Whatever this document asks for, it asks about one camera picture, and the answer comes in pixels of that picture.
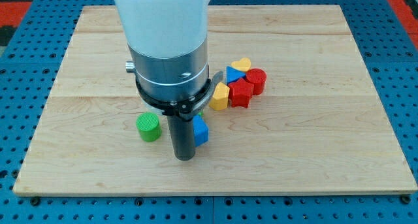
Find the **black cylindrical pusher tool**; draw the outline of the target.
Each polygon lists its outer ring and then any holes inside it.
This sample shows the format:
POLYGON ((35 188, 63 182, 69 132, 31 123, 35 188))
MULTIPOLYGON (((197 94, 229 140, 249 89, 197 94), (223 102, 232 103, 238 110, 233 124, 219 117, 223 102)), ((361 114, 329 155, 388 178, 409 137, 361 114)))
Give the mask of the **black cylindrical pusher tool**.
POLYGON ((178 116, 168 116, 168 125, 174 154, 181 161, 195 156, 193 120, 183 120, 178 116))

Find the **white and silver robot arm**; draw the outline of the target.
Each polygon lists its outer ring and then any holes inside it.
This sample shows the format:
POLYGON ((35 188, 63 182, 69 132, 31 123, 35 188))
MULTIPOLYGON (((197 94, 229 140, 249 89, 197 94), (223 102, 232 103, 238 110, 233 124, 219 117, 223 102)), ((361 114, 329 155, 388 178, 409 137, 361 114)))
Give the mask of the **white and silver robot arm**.
POLYGON ((175 156, 195 156, 193 118, 223 73, 209 76, 210 0, 114 0, 139 95, 167 117, 175 156))

